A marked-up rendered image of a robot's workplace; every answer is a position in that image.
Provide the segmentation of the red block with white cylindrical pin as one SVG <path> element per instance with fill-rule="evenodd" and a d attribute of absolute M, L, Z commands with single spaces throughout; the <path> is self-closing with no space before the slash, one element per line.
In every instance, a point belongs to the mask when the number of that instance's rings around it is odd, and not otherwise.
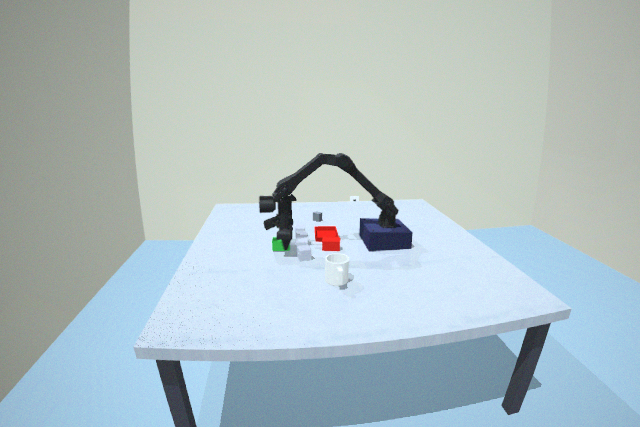
<path fill-rule="evenodd" d="M 322 245 L 322 251 L 340 251 L 340 238 L 323 237 L 322 243 L 313 244 Z"/>

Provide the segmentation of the red tray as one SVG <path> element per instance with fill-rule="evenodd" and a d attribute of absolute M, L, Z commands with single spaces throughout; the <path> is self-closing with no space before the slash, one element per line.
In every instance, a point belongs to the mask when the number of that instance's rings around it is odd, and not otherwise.
<path fill-rule="evenodd" d="M 322 243 L 323 237 L 339 238 L 336 226 L 314 226 L 315 242 Z"/>

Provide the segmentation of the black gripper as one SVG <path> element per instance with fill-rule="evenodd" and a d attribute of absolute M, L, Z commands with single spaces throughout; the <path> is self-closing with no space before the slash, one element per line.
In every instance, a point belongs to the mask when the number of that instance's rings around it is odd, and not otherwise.
<path fill-rule="evenodd" d="M 279 226 L 277 226 L 278 231 L 277 239 L 282 241 L 282 244 L 287 250 L 288 245 L 292 239 L 292 231 L 293 231 L 293 219 L 292 212 L 287 214 L 281 214 L 277 212 L 277 219 Z"/>

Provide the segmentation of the white mug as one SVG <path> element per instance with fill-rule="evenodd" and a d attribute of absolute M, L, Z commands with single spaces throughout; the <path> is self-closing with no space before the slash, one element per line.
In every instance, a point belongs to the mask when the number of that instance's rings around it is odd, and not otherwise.
<path fill-rule="evenodd" d="M 325 257 L 325 282 L 340 286 L 348 282 L 349 257 L 341 253 Z"/>

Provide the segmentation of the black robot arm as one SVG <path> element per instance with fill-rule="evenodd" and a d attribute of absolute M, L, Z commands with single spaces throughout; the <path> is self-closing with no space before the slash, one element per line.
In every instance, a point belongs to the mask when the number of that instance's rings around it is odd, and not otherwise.
<path fill-rule="evenodd" d="M 399 209 L 394 205 L 394 200 L 379 191 L 376 186 L 357 169 L 352 159 L 343 153 L 336 155 L 319 153 L 294 174 L 279 180 L 272 196 L 259 196 L 260 213 L 273 213 L 273 211 L 276 210 L 276 202 L 278 213 L 291 213 L 292 201 L 297 201 L 296 197 L 291 193 L 302 180 L 323 164 L 337 166 L 350 174 L 373 196 L 374 199 L 372 201 L 382 210 L 380 211 L 378 224 L 383 228 L 396 228 L 395 222 Z M 273 229 L 274 227 L 277 229 L 277 226 L 279 226 L 277 213 L 275 217 L 265 220 L 263 225 L 266 230 Z"/>

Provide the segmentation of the green gauge with white pin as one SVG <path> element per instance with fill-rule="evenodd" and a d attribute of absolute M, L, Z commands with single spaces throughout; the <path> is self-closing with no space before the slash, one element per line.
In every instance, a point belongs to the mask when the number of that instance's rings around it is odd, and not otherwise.
<path fill-rule="evenodd" d="M 296 245 L 296 242 L 290 242 L 288 245 L 287 250 L 285 250 L 281 239 L 278 240 L 277 237 L 273 237 L 272 239 L 272 251 L 289 251 L 290 250 L 290 245 Z"/>

